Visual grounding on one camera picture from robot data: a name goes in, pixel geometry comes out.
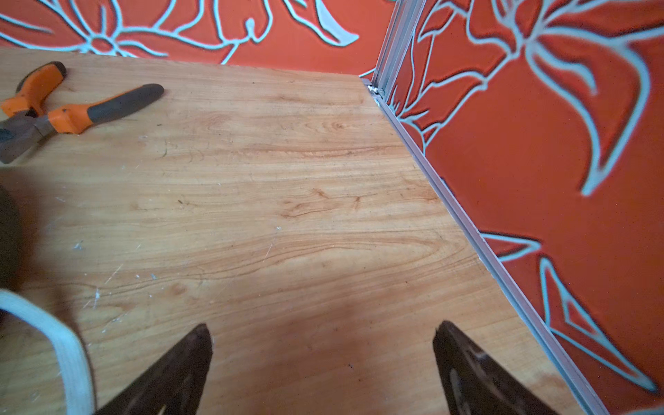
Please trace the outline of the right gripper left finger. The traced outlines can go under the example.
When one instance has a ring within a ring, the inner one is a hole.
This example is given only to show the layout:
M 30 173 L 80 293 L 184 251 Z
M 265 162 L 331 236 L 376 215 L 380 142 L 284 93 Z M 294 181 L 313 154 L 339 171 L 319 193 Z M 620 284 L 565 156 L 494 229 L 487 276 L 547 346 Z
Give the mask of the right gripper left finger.
M 96 413 L 195 414 L 212 356 L 212 338 L 201 323 Z

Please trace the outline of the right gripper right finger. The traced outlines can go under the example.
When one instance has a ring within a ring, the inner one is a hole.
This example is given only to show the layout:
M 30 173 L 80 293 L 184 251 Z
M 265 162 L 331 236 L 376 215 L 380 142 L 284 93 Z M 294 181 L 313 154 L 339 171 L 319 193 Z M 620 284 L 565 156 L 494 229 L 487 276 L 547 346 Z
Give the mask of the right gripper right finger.
M 451 414 L 555 414 L 451 321 L 432 340 Z

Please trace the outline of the green shoe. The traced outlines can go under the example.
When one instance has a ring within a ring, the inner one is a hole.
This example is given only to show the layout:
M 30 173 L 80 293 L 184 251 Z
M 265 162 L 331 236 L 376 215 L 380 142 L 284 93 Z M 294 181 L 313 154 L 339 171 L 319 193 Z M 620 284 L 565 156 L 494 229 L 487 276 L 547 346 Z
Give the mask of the green shoe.
M 1 190 L 1 310 L 40 331 L 51 343 L 60 367 L 68 414 L 96 411 L 93 379 L 81 340 L 55 316 L 10 288 L 17 275 L 22 228 L 17 205 Z

